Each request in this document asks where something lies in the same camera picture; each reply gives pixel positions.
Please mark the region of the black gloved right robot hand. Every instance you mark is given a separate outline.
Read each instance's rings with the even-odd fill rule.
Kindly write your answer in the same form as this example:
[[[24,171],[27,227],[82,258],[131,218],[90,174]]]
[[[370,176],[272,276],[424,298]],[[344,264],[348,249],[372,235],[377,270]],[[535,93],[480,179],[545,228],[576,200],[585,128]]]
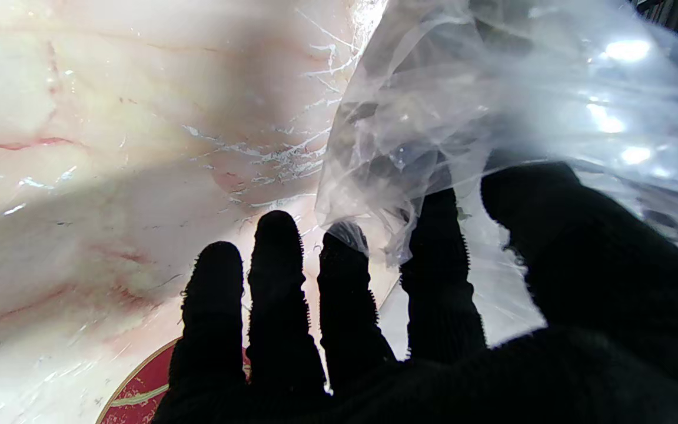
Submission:
[[[368,257],[343,241],[360,228],[325,233],[323,362],[301,236],[274,210],[248,279],[233,244],[200,253],[153,423],[678,423],[678,247],[560,162],[490,174],[480,194],[546,327],[488,347],[450,188],[425,196],[401,266],[403,362],[378,326]]]

